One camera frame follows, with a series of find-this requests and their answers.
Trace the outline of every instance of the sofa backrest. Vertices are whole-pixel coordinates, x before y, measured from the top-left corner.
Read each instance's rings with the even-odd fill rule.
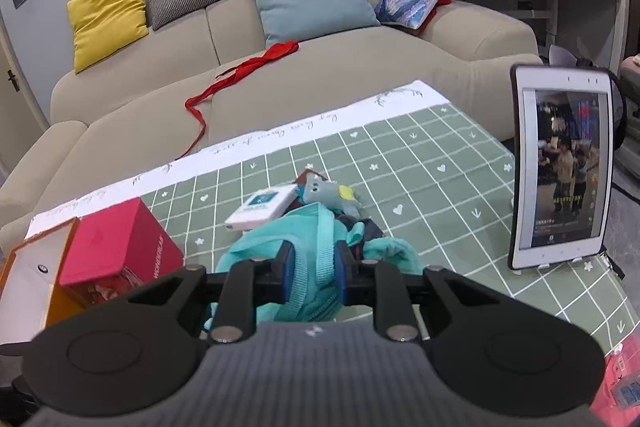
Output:
[[[146,93],[265,47],[255,0],[222,0],[158,31],[150,28],[148,36],[79,74],[67,73],[51,96],[51,123],[90,125]]]

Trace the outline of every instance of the yellow pillow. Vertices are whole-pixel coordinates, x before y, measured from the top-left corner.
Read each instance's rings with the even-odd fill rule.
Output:
[[[71,0],[76,73],[148,35],[145,0]]]

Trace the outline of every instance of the open box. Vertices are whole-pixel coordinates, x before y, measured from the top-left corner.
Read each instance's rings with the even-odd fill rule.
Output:
[[[79,222],[74,218],[39,233],[9,255],[0,275],[0,344],[30,341],[84,309],[59,284]]]

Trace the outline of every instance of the black cable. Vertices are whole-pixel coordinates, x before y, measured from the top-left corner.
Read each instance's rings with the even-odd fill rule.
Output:
[[[617,190],[618,192],[624,194],[627,198],[629,198],[634,203],[640,204],[640,199],[639,198],[636,198],[633,194],[627,192],[624,188],[622,188],[617,183],[611,182],[611,188],[615,188],[615,190]]]

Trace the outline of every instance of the green checkered tablecloth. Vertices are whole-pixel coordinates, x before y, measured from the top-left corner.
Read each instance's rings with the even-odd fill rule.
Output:
[[[312,168],[353,187],[365,214],[407,240],[425,266],[448,267],[575,323],[608,353],[639,319],[602,257],[509,270],[514,167],[500,142],[446,104],[258,156],[143,200],[187,262],[211,271],[239,237],[224,222],[241,201]],[[344,308],[338,320],[369,314]]]

